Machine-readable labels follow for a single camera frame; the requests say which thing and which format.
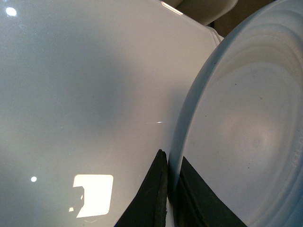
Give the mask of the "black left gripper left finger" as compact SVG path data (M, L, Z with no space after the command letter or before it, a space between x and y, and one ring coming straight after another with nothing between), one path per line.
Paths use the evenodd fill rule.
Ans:
M164 227L167 215L168 163L158 150L136 196L116 227Z

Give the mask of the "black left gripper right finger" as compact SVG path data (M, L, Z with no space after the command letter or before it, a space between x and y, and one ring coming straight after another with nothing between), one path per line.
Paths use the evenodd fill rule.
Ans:
M183 158L177 184L177 224L180 227L246 226Z

